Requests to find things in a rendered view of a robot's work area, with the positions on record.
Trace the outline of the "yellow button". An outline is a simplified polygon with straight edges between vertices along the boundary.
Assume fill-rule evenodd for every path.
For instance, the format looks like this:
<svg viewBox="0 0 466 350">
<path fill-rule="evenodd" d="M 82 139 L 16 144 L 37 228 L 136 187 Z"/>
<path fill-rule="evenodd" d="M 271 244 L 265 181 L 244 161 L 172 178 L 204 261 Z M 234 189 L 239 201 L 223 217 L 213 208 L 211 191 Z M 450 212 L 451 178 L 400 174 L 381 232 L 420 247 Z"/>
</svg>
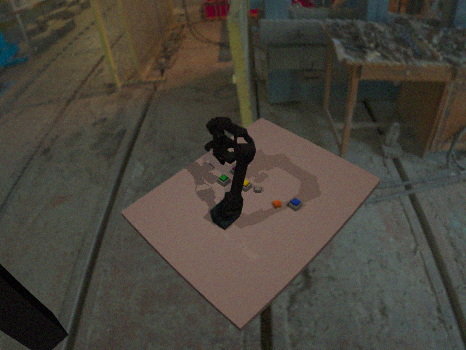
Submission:
<svg viewBox="0 0 466 350">
<path fill-rule="evenodd" d="M 247 180 L 245 179 L 245 180 L 244 180 L 244 184 L 243 184 L 242 190 L 246 192 L 246 191 L 248 191 L 251 187 L 252 187 L 252 183 L 250 183 L 249 181 L 247 181 Z"/>
</svg>

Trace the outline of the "green button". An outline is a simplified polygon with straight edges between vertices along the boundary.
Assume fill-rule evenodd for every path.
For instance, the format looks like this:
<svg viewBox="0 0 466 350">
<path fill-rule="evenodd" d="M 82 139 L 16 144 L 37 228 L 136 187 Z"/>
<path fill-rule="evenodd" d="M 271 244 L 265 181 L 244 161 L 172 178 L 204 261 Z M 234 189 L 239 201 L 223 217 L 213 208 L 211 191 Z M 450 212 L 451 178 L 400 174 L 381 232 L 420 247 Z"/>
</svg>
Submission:
<svg viewBox="0 0 466 350">
<path fill-rule="evenodd" d="M 231 182 L 230 178 L 224 174 L 220 176 L 217 180 L 218 180 L 218 183 L 221 184 L 222 186 L 226 186 L 228 183 Z"/>
</svg>

